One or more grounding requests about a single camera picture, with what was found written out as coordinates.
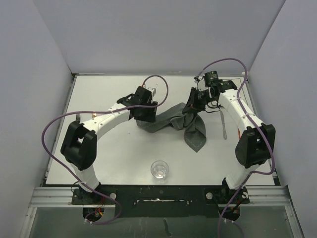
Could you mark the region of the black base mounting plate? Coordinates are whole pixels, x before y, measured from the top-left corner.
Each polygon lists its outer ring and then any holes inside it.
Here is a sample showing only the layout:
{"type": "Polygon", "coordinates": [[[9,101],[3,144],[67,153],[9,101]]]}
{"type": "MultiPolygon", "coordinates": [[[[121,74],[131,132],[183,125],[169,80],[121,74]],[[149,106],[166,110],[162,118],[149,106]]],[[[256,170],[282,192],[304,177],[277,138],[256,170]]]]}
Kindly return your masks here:
{"type": "Polygon", "coordinates": [[[237,220],[240,205],[250,202],[246,188],[239,192],[226,185],[99,185],[99,193],[78,187],[73,205],[83,206],[83,217],[93,222],[114,206],[119,218],[183,218],[202,216],[237,220]]]}

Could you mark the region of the white rectangular plate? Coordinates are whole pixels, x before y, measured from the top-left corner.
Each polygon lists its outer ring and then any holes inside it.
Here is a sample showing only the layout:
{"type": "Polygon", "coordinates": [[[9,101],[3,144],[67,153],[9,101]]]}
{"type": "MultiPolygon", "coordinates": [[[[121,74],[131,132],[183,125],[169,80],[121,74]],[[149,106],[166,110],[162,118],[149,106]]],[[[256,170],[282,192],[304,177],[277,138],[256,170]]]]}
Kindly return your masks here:
{"type": "Polygon", "coordinates": [[[243,81],[244,79],[241,78],[241,77],[238,77],[238,78],[233,78],[232,79],[233,83],[237,86],[237,89],[240,89],[240,93],[239,93],[239,96],[242,98],[242,99],[246,99],[246,96],[245,96],[245,92],[244,92],[244,89],[245,89],[245,86],[246,84],[244,83],[243,84],[243,81]]]}

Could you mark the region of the grey cloth placemat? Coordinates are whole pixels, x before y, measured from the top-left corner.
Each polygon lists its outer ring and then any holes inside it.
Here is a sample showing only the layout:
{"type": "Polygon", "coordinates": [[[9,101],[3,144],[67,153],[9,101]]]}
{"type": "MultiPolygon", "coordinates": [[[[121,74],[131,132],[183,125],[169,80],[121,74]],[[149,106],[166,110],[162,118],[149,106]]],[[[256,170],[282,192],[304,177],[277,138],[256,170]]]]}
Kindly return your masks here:
{"type": "Polygon", "coordinates": [[[198,114],[182,113],[184,108],[185,103],[182,102],[157,115],[155,122],[138,120],[136,124],[148,133],[155,133],[167,126],[183,130],[184,141],[197,153],[207,141],[205,123],[198,114]]]}

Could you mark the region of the aluminium frame rail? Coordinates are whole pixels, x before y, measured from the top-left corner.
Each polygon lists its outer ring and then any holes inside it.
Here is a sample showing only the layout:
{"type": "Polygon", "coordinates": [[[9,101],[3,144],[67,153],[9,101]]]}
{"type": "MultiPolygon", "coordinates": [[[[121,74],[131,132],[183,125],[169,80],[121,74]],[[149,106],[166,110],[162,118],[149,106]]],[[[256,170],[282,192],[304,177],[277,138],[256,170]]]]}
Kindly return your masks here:
{"type": "MultiPolygon", "coordinates": [[[[31,197],[30,207],[113,207],[115,202],[136,205],[139,202],[194,202],[224,206],[233,196],[219,186],[104,186],[108,199],[86,195],[77,187],[37,187],[31,197]]],[[[290,204],[288,189],[282,186],[247,186],[230,202],[259,206],[283,206],[290,204]]]]}

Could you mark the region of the black metal fork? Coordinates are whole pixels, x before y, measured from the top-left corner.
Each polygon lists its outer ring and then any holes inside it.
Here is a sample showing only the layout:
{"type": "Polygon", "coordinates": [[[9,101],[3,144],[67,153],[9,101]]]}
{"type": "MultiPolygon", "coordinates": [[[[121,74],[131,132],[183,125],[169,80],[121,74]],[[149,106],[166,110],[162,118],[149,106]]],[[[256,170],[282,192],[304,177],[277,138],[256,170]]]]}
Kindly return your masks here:
{"type": "Polygon", "coordinates": [[[76,119],[75,119],[76,122],[80,122],[81,121],[81,116],[80,114],[76,114],[76,119]]]}

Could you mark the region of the clear drinking glass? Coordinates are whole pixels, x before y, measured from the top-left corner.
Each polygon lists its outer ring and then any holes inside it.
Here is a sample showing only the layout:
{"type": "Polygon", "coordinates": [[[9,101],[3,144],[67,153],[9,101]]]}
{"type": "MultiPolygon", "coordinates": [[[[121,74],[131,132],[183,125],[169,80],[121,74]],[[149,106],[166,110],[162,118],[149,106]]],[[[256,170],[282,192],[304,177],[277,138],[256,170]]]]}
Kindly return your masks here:
{"type": "Polygon", "coordinates": [[[151,165],[151,174],[158,181],[164,181],[169,174],[169,166],[165,161],[155,161],[151,165]]]}

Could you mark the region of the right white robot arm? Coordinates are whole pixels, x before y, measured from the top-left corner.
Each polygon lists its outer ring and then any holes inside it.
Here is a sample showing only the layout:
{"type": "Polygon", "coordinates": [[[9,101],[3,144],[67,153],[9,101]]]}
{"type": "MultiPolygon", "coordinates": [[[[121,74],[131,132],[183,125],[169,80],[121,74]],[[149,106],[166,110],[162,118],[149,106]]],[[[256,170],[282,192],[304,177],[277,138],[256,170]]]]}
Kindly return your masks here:
{"type": "Polygon", "coordinates": [[[273,125],[265,124],[238,95],[233,81],[216,80],[207,83],[205,90],[191,88],[190,96],[183,113],[197,114],[206,109],[211,102],[222,106],[240,131],[240,139],[235,148],[236,166],[225,177],[226,187],[220,196],[227,203],[238,197],[238,187],[246,183],[246,178],[260,165],[272,158],[275,133],[273,125]]]}

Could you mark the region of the silver table knife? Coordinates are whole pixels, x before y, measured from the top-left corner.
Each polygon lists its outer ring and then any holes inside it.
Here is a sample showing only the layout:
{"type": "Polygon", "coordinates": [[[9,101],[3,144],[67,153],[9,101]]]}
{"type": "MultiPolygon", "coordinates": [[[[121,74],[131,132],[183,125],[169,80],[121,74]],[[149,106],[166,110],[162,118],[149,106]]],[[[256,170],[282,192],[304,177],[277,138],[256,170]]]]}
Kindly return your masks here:
{"type": "Polygon", "coordinates": [[[220,110],[220,118],[221,118],[222,129],[223,129],[223,139],[226,140],[227,133],[226,133],[226,127],[225,127],[225,117],[224,117],[222,110],[220,110]]]}

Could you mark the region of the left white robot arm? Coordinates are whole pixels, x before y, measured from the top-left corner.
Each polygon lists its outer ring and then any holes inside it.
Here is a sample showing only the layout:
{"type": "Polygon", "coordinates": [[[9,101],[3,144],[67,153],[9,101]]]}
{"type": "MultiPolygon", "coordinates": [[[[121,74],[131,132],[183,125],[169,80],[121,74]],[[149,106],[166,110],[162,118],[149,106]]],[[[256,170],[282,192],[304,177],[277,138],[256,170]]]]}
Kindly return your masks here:
{"type": "Polygon", "coordinates": [[[109,114],[96,116],[84,122],[72,122],[66,131],[61,154],[75,171],[84,190],[83,198],[94,204],[100,200],[100,185],[93,163],[97,157],[97,142],[117,125],[130,119],[154,122],[156,106],[155,88],[139,86],[134,94],[122,97],[109,109],[109,114]]]}

